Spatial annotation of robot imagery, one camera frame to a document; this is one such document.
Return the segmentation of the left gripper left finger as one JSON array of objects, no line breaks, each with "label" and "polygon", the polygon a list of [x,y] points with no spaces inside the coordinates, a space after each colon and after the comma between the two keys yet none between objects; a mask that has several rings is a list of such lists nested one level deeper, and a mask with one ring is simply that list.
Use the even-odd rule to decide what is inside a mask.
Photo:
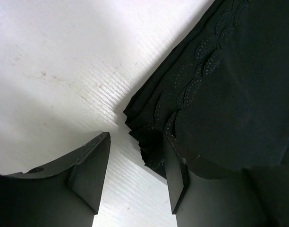
[{"label": "left gripper left finger", "polygon": [[111,137],[26,173],[0,175],[0,227],[90,227],[99,211]]}]

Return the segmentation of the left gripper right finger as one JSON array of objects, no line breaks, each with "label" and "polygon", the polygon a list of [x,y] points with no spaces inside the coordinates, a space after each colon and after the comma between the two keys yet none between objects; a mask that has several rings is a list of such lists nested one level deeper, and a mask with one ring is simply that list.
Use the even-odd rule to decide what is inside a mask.
[{"label": "left gripper right finger", "polygon": [[289,227],[289,165],[233,172],[164,135],[171,211],[179,227]]}]

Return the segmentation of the black cloth placemat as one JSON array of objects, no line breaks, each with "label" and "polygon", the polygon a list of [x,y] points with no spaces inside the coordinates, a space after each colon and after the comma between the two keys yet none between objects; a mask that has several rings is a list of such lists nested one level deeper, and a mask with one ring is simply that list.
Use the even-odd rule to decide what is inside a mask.
[{"label": "black cloth placemat", "polygon": [[289,0],[217,0],[125,111],[144,164],[165,176],[163,133],[240,170],[289,164]]}]

